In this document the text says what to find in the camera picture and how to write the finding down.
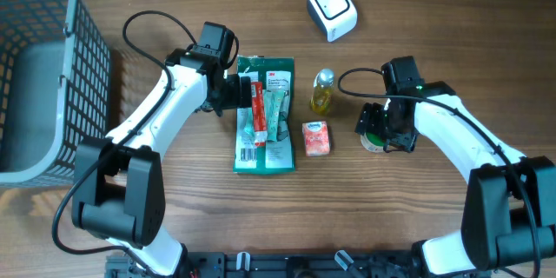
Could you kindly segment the green lid white jar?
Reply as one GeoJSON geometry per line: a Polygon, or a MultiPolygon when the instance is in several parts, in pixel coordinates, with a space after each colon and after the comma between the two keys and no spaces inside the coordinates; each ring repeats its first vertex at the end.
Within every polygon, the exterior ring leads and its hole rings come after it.
{"type": "Polygon", "coordinates": [[[382,153],[385,143],[377,135],[366,133],[361,135],[361,145],[369,152],[382,153]]]}

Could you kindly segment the red sachet packet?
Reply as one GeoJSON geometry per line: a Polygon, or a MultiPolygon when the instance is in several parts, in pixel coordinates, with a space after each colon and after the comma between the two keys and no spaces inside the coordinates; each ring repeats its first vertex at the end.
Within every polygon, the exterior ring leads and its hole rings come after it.
{"type": "Polygon", "coordinates": [[[254,143],[256,147],[266,145],[268,131],[264,109],[264,92],[261,82],[251,83],[254,143]]]}

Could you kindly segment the green 3M gloves package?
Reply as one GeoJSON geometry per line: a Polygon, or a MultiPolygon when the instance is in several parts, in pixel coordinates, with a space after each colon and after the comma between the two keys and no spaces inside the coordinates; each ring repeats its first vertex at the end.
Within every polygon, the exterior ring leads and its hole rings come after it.
{"type": "MultiPolygon", "coordinates": [[[[284,89],[288,92],[284,109],[287,112],[294,94],[295,62],[291,57],[241,56],[237,73],[249,76],[252,82],[261,82],[263,92],[284,89]]],[[[279,142],[268,142],[262,147],[254,143],[252,109],[236,111],[235,159],[233,170],[238,174],[277,175],[295,170],[295,153],[291,135],[279,142]]]]}

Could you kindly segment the yellow liquid clear bottle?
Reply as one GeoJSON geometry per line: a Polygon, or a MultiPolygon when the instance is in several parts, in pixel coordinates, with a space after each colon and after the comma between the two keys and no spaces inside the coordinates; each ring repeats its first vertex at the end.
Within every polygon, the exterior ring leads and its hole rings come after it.
{"type": "Polygon", "coordinates": [[[310,106],[314,113],[326,115],[331,106],[334,92],[334,72],[331,69],[322,69],[314,79],[313,94],[310,106]]]}

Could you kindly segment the orange Kleenex tissue pack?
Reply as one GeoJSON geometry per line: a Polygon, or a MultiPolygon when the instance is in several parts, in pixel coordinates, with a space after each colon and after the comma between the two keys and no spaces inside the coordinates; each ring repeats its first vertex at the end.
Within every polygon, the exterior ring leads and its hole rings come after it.
{"type": "Polygon", "coordinates": [[[331,151],[328,125],[325,121],[302,124],[306,156],[325,156],[331,151]]]}

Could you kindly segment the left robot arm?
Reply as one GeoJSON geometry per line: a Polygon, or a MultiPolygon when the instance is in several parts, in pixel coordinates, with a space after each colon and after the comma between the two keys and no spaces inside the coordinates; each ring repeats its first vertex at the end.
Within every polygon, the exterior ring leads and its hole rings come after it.
{"type": "Polygon", "coordinates": [[[76,228],[109,242],[147,277],[190,277],[185,245],[163,227],[162,159],[177,133],[199,111],[218,116],[247,108],[249,81],[227,74],[239,41],[226,26],[206,22],[199,40],[162,62],[159,82],[126,122],[77,148],[74,184],[63,200],[76,228]]]}

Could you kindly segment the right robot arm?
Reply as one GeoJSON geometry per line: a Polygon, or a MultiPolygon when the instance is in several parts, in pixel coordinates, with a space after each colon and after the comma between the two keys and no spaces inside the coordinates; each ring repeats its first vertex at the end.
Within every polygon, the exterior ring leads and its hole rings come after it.
{"type": "Polygon", "coordinates": [[[431,140],[461,173],[460,229],[412,246],[412,277],[489,274],[555,255],[555,165],[504,144],[444,82],[426,83],[411,56],[381,66],[386,102],[365,103],[355,131],[372,152],[414,151],[431,140]]]}

